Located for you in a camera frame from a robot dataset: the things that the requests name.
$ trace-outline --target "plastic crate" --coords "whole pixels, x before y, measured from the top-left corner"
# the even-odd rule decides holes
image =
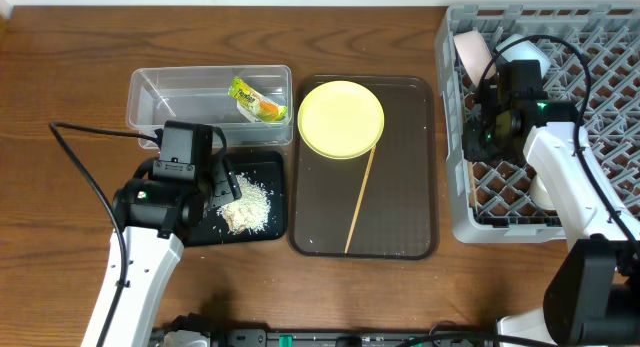
[[[535,171],[506,161],[474,163],[472,175],[462,151],[464,122],[480,106],[456,58],[453,36],[477,30],[490,50],[513,33],[564,38],[588,57],[593,78],[585,128],[593,151],[616,192],[640,216],[640,6],[460,5],[447,10],[436,36],[438,90],[447,123],[447,180],[453,233],[462,242],[523,243],[564,238],[557,216],[538,208],[528,188]],[[562,45],[541,40],[552,60],[544,79],[553,99],[579,106],[584,73]],[[476,191],[471,195],[471,184]]]

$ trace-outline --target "white granules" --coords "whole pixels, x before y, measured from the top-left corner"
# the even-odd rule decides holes
[[[216,213],[227,221],[231,233],[264,231],[271,210],[267,192],[262,184],[252,184],[243,174],[238,175],[237,179],[242,198],[218,208]]]

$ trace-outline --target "black cable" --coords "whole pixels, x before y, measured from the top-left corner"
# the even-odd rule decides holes
[[[582,69],[584,70],[585,84],[586,84],[585,97],[582,98],[582,106],[580,107],[580,110],[578,112],[578,118],[577,118],[577,120],[575,122],[575,126],[574,126],[574,129],[573,129],[573,146],[574,146],[574,149],[575,149],[575,153],[576,153],[576,156],[578,157],[578,161],[580,161],[580,165],[582,166],[582,169],[584,170],[584,174],[587,176],[587,179],[589,180],[589,182],[593,186],[593,189],[596,191],[596,194],[598,195],[598,197],[602,201],[602,204],[604,205],[604,207],[609,212],[610,218],[613,219],[616,222],[616,224],[618,225],[618,227],[620,228],[622,233],[627,237],[627,240],[631,244],[630,247],[635,251],[635,253],[637,254],[638,258],[640,258],[640,246],[638,246],[638,242],[637,242],[636,238],[634,237],[633,233],[631,233],[629,228],[624,224],[624,222],[620,218],[620,215],[618,215],[619,211],[616,211],[616,209],[613,207],[613,205],[611,204],[611,202],[609,201],[609,199],[605,195],[605,193],[602,190],[602,188],[600,188],[600,185],[598,184],[598,181],[596,181],[596,178],[593,175],[593,173],[591,172],[591,169],[589,168],[589,165],[587,164],[587,160],[585,159],[585,157],[584,157],[584,155],[582,153],[584,148],[580,146],[580,127],[582,126],[582,121],[584,119],[584,113],[587,110],[587,106],[589,104],[589,98],[591,97],[591,73],[589,71],[589,66],[585,62],[585,60],[584,60],[582,54],[580,53],[580,51],[578,51],[578,49],[574,45],[566,42],[562,38],[555,37],[555,36],[544,35],[544,34],[531,35],[531,36],[527,36],[527,37],[521,38],[519,40],[513,41],[513,42],[509,43],[507,46],[505,46],[502,50],[498,51],[498,53],[496,53],[491,58],[491,62],[489,62],[489,64],[487,65],[487,68],[485,68],[484,72],[482,73],[482,77],[480,78],[480,82],[478,83],[478,90],[479,91],[481,90],[482,83],[483,83],[485,77],[487,76],[487,73],[489,73],[489,69],[491,69],[491,66],[493,66],[493,64],[496,63],[496,61],[502,55],[502,53],[504,53],[506,50],[508,50],[509,48],[511,48],[511,47],[513,47],[513,46],[515,46],[515,45],[517,45],[519,43],[522,43],[522,42],[525,42],[525,41],[531,41],[531,40],[535,40],[535,39],[548,39],[549,41],[560,43],[563,46],[567,47],[578,58],[578,62],[580,62],[580,66],[582,66]]]
[[[80,160],[75,155],[75,153],[73,153],[73,151],[71,150],[71,147],[69,147],[69,145],[64,140],[64,138],[62,138],[62,135],[58,131],[58,127],[69,128],[69,129],[74,129],[78,131],[90,132],[90,133],[106,134],[110,136],[138,137],[138,138],[148,139],[153,142],[155,142],[155,138],[144,136],[144,135],[138,135],[136,133],[106,131],[106,130],[100,130],[95,128],[72,125],[72,124],[63,123],[63,122],[49,123],[49,129],[51,130],[51,133],[53,133],[53,135],[55,136],[56,140],[58,140],[58,143],[60,144],[62,149],[67,153],[67,156],[69,156],[69,158],[71,159],[73,164],[76,166],[76,168],[78,168],[82,176],[87,180],[87,182],[89,182],[89,185],[91,186],[93,191],[98,195],[98,198],[102,203],[102,206],[104,207],[104,209],[107,211],[107,214],[109,215],[109,219],[113,224],[115,233],[118,236],[118,245],[120,246],[120,265],[122,267],[120,268],[120,278],[118,279],[118,282],[116,285],[116,292],[113,296],[113,300],[111,301],[111,306],[109,307],[107,318],[105,319],[104,325],[102,326],[100,337],[98,338],[97,346],[101,347],[104,344],[105,338],[107,337],[107,332],[109,331],[109,326],[111,325],[111,321],[113,320],[113,316],[116,312],[116,307],[118,306],[118,302],[120,301],[120,295],[122,294],[122,290],[124,289],[127,283],[127,268],[129,266],[129,264],[127,263],[127,250],[124,242],[124,236],[122,235],[122,228],[118,226],[118,222],[116,221],[116,217],[113,214],[113,209],[111,207],[111,204],[109,203],[109,200],[107,200],[107,197],[104,195],[104,193],[100,189],[100,186],[98,186],[98,184],[93,179],[93,177],[91,177],[91,174],[89,174],[89,171],[87,171],[87,169],[84,167],[82,162],[80,162]]]
[[[405,341],[396,347],[412,347],[426,342],[445,341],[445,340],[469,340],[469,341],[488,341],[494,343],[511,343],[527,347],[558,347],[555,344],[531,340],[528,338],[505,336],[487,332],[447,332],[434,334],[424,337],[416,337],[412,340]]]

